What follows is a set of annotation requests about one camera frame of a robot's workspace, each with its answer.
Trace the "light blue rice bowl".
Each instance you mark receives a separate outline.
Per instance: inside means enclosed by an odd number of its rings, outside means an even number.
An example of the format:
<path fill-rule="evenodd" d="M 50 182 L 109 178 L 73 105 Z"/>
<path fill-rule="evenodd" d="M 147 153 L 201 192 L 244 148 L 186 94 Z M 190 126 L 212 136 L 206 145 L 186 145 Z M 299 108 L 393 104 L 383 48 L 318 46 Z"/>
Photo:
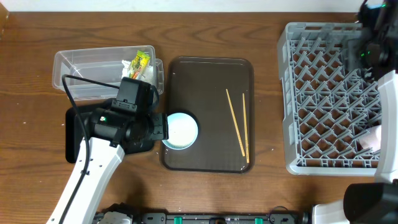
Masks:
<path fill-rule="evenodd" d="M 198 137 L 197 122 L 186 113 L 173 113 L 167 117 L 169 138 L 163 144 L 173 150 L 190 147 Z"/>

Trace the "white tissue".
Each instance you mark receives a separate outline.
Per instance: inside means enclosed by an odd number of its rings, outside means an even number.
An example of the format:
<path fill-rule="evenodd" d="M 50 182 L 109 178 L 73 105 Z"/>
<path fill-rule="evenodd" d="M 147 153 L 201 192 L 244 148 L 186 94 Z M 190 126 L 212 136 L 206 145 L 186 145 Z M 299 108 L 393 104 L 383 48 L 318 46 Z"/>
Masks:
<path fill-rule="evenodd" d="M 122 69 L 122 77 L 128 77 L 128 69 L 130 66 L 131 61 L 127 61 L 127 60 L 122 60 L 122 65 L 123 65 L 123 69 Z M 146 69 L 144 70 L 143 74 L 135 80 L 141 80 L 144 82 L 148 82 L 148 83 L 152 83 L 154 79 L 154 68 L 153 66 L 148 65 L 146 67 Z"/>

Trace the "yellow snack wrapper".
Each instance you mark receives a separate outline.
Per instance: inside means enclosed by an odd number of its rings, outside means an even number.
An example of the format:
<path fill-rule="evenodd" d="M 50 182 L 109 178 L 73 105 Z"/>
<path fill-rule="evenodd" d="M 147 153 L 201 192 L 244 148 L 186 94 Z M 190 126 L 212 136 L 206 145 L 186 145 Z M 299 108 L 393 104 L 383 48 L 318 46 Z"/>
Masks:
<path fill-rule="evenodd" d="M 148 66 L 150 61 L 150 55 L 138 51 L 136 57 L 131 61 L 129 69 L 128 69 L 128 77 L 133 79 L 138 79 Z"/>

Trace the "white cup pink inside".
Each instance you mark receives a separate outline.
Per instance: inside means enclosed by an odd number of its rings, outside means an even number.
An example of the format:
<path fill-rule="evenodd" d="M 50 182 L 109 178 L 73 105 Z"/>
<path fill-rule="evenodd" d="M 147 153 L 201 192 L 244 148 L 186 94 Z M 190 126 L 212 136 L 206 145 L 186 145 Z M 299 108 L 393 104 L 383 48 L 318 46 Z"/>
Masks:
<path fill-rule="evenodd" d="M 371 149 L 376 152 L 381 149 L 381 125 L 368 128 L 359 138 L 359 143 L 363 149 Z"/>

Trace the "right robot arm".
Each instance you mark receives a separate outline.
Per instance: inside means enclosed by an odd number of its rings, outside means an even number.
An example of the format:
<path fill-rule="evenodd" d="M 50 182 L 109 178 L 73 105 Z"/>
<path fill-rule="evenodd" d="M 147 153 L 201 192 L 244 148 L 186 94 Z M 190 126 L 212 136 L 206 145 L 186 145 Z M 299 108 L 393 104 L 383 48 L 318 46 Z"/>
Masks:
<path fill-rule="evenodd" d="M 397 223 L 397 1 L 363 2 L 360 37 L 349 45 L 349 69 L 377 82 L 381 99 L 381 155 L 370 184 L 351 184 L 343 200 L 318 204 L 304 223 Z"/>

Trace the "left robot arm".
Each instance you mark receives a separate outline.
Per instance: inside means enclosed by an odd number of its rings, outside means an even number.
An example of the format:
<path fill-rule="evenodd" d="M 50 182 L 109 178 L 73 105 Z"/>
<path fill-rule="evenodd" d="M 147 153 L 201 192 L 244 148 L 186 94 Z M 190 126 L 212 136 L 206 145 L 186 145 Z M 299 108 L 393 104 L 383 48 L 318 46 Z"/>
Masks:
<path fill-rule="evenodd" d="M 126 154 L 150 151 L 168 138 L 167 116 L 97 108 L 83 123 L 72 174 L 49 223 L 91 223 L 114 171 Z"/>

